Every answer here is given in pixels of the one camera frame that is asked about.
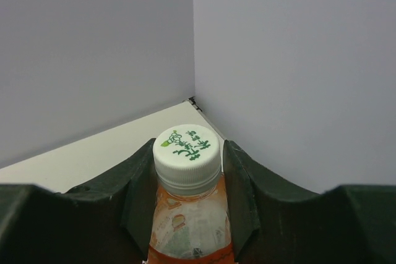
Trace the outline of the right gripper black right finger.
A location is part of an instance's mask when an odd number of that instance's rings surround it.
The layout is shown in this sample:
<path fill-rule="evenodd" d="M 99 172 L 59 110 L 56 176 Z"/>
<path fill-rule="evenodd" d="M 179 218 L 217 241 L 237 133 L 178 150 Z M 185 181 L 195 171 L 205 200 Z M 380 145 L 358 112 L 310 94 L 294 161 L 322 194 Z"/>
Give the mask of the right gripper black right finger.
<path fill-rule="evenodd" d="M 340 185 L 317 194 L 223 146 L 238 263 L 394 263 L 395 187 Z"/>

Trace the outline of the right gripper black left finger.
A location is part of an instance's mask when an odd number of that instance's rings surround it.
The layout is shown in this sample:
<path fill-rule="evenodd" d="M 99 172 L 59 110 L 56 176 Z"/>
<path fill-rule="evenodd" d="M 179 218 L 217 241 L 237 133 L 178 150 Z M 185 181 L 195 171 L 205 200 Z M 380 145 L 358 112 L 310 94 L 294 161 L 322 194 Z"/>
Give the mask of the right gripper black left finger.
<path fill-rule="evenodd" d="M 157 193 L 153 140 L 67 192 L 1 185 L 2 263 L 142 263 Z"/>

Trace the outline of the clear orange drink bottle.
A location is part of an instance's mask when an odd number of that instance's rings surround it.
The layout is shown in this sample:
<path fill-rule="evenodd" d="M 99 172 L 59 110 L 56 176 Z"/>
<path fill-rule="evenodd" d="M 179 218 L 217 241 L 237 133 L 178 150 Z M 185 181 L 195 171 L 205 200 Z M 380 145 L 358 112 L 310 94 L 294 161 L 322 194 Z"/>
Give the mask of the clear orange drink bottle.
<path fill-rule="evenodd" d="M 234 263 L 221 146 L 181 124 L 153 144 L 158 190 L 147 263 Z"/>

